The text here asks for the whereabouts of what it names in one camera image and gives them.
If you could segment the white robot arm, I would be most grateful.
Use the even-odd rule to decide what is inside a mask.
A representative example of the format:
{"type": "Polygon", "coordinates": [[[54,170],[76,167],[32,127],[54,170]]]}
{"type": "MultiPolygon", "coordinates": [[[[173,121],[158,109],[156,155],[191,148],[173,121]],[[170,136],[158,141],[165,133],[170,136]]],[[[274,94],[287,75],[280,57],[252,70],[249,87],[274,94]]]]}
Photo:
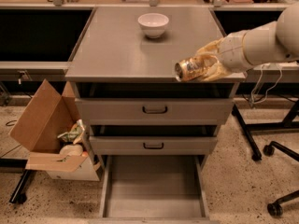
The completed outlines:
{"type": "Polygon", "coordinates": [[[283,10],[277,21],[252,30],[230,33],[196,52],[205,61],[201,81],[213,81],[246,72],[264,63],[286,63],[299,59],[299,4],[283,10]]]}

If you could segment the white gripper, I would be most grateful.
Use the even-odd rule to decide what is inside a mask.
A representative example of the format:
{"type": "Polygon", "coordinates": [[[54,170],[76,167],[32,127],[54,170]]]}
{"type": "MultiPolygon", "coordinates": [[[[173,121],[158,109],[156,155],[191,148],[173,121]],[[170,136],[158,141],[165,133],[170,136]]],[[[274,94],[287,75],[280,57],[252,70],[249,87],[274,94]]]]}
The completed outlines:
{"type": "Polygon", "coordinates": [[[228,77],[232,73],[250,70],[253,65],[247,60],[243,40],[246,30],[230,33],[226,37],[214,40],[196,51],[196,56],[217,56],[220,63],[214,63],[205,72],[203,81],[214,81],[228,77]]]}

